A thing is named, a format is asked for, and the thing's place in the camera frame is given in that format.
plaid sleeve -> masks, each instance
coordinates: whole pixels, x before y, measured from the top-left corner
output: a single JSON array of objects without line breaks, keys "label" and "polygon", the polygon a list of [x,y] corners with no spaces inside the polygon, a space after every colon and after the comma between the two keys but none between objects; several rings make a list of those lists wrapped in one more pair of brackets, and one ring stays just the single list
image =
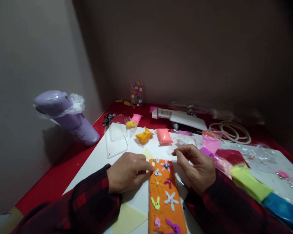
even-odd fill
[{"label": "plaid sleeve", "polygon": [[190,191],[185,205],[207,233],[292,233],[268,211],[216,170],[203,197]]},{"label": "plaid sleeve", "polygon": [[118,216],[121,194],[109,194],[109,164],[78,183],[53,203],[43,203],[28,213],[12,232],[100,233]]}]

person's right hand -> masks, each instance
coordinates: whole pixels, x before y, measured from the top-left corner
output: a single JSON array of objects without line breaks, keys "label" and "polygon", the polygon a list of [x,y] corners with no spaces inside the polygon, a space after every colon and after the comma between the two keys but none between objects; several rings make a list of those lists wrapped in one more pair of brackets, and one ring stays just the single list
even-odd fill
[{"label": "person's right hand", "polygon": [[216,172],[214,160],[203,154],[196,146],[184,145],[172,153],[177,156],[177,164],[190,180],[191,186],[198,195],[203,193],[215,182]]}]

hand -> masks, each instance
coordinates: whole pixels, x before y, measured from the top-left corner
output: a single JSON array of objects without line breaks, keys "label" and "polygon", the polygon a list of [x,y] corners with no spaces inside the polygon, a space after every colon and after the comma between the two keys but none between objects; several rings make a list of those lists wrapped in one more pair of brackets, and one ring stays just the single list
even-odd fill
[{"label": "hand", "polygon": [[148,178],[146,171],[154,167],[143,154],[125,152],[106,172],[109,180],[109,193],[122,193],[137,187]]},{"label": "hand", "polygon": [[178,147],[172,155],[177,156],[177,164],[181,166],[198,195],[203,195],[215,182],[214,160],[203,154],[196,146],[191,144]]}]

orange phone case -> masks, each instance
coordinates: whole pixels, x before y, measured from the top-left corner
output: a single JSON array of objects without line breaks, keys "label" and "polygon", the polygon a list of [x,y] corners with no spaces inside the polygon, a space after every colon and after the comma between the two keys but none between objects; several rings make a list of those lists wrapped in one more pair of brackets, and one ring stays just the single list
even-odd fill
[{"label": "orange phone case", "polygon": [[149,234],[187,234],[172,162],[150,159],[149,163],[155,168],[149,185]]}]

small yellow flower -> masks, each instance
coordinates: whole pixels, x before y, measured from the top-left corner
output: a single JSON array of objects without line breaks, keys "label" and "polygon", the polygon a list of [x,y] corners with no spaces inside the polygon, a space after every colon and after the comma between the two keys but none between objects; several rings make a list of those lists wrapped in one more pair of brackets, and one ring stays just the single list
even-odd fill
[{"label": "small yellow flower", "polygon": [[159,190],[159,192],[160,192],[160,186],[163,188],[164,187],[164,185],[161,183],[161,179],[160,180],[156,180],[156,178],[155,177],[153,177],[154,178],[154,180],[155,180],[155,182],[151,182],[151,184],[154,184],[154,185],[156,185],[156,187],[158,188],[158,190]]}]

